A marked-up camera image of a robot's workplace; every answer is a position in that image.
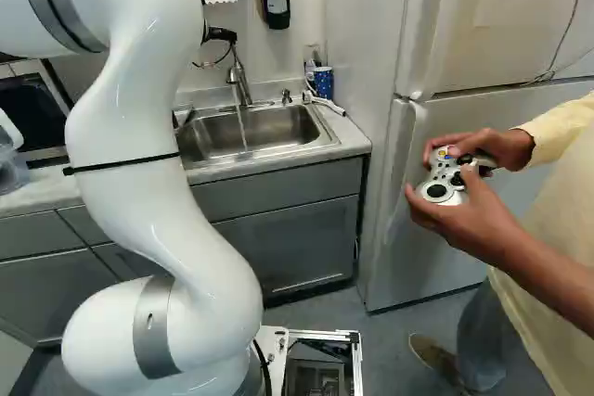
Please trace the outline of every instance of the white game controller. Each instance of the white game controller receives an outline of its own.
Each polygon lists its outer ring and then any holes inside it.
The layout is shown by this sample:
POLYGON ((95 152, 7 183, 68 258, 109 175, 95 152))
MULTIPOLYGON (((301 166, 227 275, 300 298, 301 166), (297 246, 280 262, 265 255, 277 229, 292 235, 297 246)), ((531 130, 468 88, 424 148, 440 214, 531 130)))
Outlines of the white game controller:
POLYGON ((438 147, 429 157, 429 177, 417 187, 417 194, 431 203, 457 206, 468 200, 466 186, 460 176, 464 164, 476 166, 482 177, 497 168, 495 161, 486 154, 465 154, 455 159, 447 154, 447 146, 438 147))

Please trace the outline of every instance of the refrigerator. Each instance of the refrigerator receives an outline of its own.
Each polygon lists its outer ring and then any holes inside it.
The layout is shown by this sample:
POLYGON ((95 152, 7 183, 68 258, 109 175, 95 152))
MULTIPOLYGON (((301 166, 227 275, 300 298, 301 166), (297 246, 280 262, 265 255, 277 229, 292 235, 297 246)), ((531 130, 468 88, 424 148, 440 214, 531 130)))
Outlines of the refrigerator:
MULTIPOLYGON (((424 142, 505 130, 594 89, 594 0, 325 0, 335 100, 373 143, 357 284, 368 311, 480 283, 486 265, 409 219, 424 142)), ((497 171, 519 217, 551 166, 497 171)))

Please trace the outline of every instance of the hand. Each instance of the hand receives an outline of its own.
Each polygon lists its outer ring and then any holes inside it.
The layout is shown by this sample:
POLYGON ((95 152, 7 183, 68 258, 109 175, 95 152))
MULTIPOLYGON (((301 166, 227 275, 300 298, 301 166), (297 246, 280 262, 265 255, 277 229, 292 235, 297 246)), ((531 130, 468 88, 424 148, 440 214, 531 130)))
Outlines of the hand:
POLYGON ((454 158, 465 153, 475 153, 481 149, 491 155, 499 167, 509 171, 519 171, 532 158, 535 147, 534 139, 521 129, 498 132, 493 129, 483 129, 479 132, 465 134, 446 134, 427 141, 423 153, 423 163, 429 168, 431 152, 440 146, 454 145, 448 149, 448 154, 454 158))
POLYGON ((508 252, 528 235, 477 171, 463 166, 461 175, 469 201, 457 206, 430 203, 407 185, 412 220, 443 236, 452 247, 505 270, 508 252))

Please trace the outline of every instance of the water stream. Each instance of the water stream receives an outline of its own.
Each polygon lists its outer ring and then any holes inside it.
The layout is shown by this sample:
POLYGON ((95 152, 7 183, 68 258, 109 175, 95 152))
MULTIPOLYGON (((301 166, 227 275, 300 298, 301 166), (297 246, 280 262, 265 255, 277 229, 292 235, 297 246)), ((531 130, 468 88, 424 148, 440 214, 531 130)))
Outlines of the water stream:
POLYGON ((241 118, 241 103, 239 102, 239 96, 237 94, 237 90, 235 88, 231 89, 233 91, 233 97, 235 99, 235 111, 238 114, 238 121, 239 121, 239 131, 241 132, 241 142, 243 143, 243 151, 248 151, 248 141, 245 137, 245 128, 243 127, 243 118, 241 118))

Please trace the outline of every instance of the sink basin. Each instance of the sink basin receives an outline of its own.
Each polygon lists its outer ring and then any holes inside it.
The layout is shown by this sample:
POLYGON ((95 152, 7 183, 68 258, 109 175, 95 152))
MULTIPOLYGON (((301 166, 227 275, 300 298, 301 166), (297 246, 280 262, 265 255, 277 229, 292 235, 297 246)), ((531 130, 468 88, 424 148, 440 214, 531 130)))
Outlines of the sink basin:
POLYGON ((235 109, 197 110, 177 132, 184 163, 281 155, 337 141, 309 105, 256 106, 239 114, 241 120, 235 109))

